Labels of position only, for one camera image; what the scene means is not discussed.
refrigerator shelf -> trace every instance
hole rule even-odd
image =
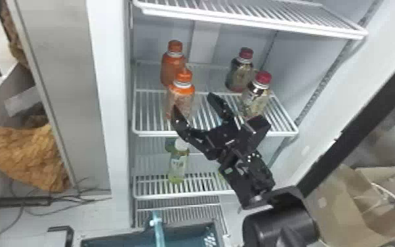
[[[133,0],[144,14],[345,39],[367,31],[320,3],[297,0]]]
[[[217,196],[136,200],[135,209],[135,227],[138,228],[144,228],[150,211],[157,210],[166,224],[193,219],[216,219],[222,225],[224,234],[228,233]]]
[[[236,112],[239,110],[240,94],[228,93],[223,81],[228,68],[202,64],[188,64],[193,71],[196,95],[190,123],[197,129],[210,130],[221,124],[220,118],[206,100],[208,92],[220,95]],[[166,91],[159,82],[160,64],[137,62],[134,68],[134,95],[132,130],[143,137],[176,137],[170,121],[165,118],[164,102]],[[292,137],[299,130],[289,117],[278,98],[272,94],[266,105],[264,116],[271,125],[267,137]],[[244,123],[236,117],[238,127]]]
[[[169,154],[137,155],[132,171],[133,197],[137,200],[168,199],[194,196],[234,194],[219,175],[219,165],[203,154],[191,154],[184,182],[175,185],[168,180]]]

cable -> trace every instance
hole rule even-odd
[[[379,189],[380,191],[383,191],[384,193],[388,194],[390,197],[392,197],[395,200],[395,194],[392,193],[390,190],[382,187],[381,185],[378,185],[376,183],[371,183],[372,186],[376,187],[377,189]]]
[[[96,203],[96,202],[101,202],[101,201],[110,200],[110,199],[112,199],[112,198],[98,199],[98,200],[93,200],[92,202],[81,202],[81,203],[77,203],[75,205],[67,206],[67,207],[64,207],[64,208],[60,208],[59,210],[54,210],[54,211],[50,211],[50,212],[46,212],[46,213],[34,213],[34,212],[32,212],[31,210],[29,210],[27,208],[25,208],[24,211],[27,214],[32,215],[32,216],[42,217],[42,216],[48,216],[48,215],[52,215],[52,214],[59,213],[59,212],[62,212],[62,211],[66,211],[66,210],[69,210],[71,208],[80,207],[80,206],[83,206],[83,205],[86,205],[86,204],[93,204],[93,203]]]
[[[99,188],[96,188],[96,187],[93,187],[93,188],[78,187],[78,185],[81,182],[83,182],[84,180],[86,180],[86,179],[88,179],[88,177],[85,177],[85,178],[79,180],[76,183],[77,188],[78,188],[78,193],[76,195],[57,196],[57,197],[52,198],[52,202],[73,202],[73,203],[76,203],[75,205],[67,206],[67,207],[61,208],[59,210],[46,212],[46,213],[34,213],[31,210],[25,208],[24,207],[24,202],[23,202],[21,207],[20,207],[20,211],[18,212],[18,215],[15,218],[15,220],[10,225],[8,225],[7,227],[1,229],[0,230],[0,235],[2,235],[3,233],[5,233],[9,229],[11,229],[15,224],[17,224],[17,222],[20,220],[20,218],[22,217],[24,212],[26,212],[27,214],[30,214],[32,216],[39,216],[39,217],[41,217],[41,216],[47,216],[47,215],[52,215],[52,214],[55,214],[55,213],[59,213],[59,212],[62,212],[62,211],[65,211],[65,210],[69,210],[71,208],[76,208],[76,207],[79,207],[79,206],[82,206],[82,205],[92,204],[92,203],[95,203],[95,202],[101,202],[101,201],[112,199],[111,197],[110,198],[97,199],[97,200],[81,198],[83,193],[86,193],[86,192],[91,192],[91,191],[110,191],[110,189],[99,189]],[[12,194],[13,197],[17,197],[16,193],[14,192],[13,186],[14,186],[14,180],[11,179],[10,182],[9,182],[9,192]],[[38,188],[34,188],[30,192],[28,192],[25,197],[31,196],[36,191],[38,191]]]

robotic arm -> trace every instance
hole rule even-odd
[[[220,163],[219,172],[230,184],[243,209],[266,204],[271,210],[249,215],[243,221],[243,240],[248,247],[302,247],[317,241],[314,220],[302,203],[296,187],[272,190],[272,174],[257,151],[270,129],[263,116],[256,116],[238,127],[235,115],[222,98],[213,93],[209,104],[222,124],[209,131],[194,129],[175,106],[172,125],[178,135]]]

bottle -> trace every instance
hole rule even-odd
[[[162,56],[161,83],[168,87],[173,83],[178,70],[185,68],[185,56],[182,54],[182,43],[170,40],[168,50]]]
[[[169,174],[167,175],[170,183],[179,184],[184,181],[189,155],[188,143],[181,138],[176,139],[175,148],[170,154]]]
[[[183,68],[182,71],[176,74],[173,84],[169,85],[167,102],[165,104],[165,118],[168,120],[171,119],[174,105],[179,108],[185,118],[190,116],[195,91],[192,77],[192,72],[187,68]]]
[[[239,56],[231,61],[230,71],[226,76],[225,86],[236,93],[241,93],[251,81],[254,65],[251,62],[253,50],[242,47]]]
[[[247,120],[262,114],[269,101],[271,74],[266,71],[257,73],[241,96],[241,114]]]

red bottle cap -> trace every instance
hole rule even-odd
[[[260,84],[269,84],[271,82],[271,74],[266,71],[259,71],[256,74],[256,81]]]
[[[253,58],[253,50],[248,47],[242,47],[240,49],[239,56],[243,59],[252,59]]]
[[[170,40],[169,42],[169,51],[172,53],[181,53],[182,52],[182,42],[179,40]]]
[[[182,69],[175,76],[175,79],[180,82],[190,82],[192,81],[192,78],[193,78],[193,73],[187,68]]]

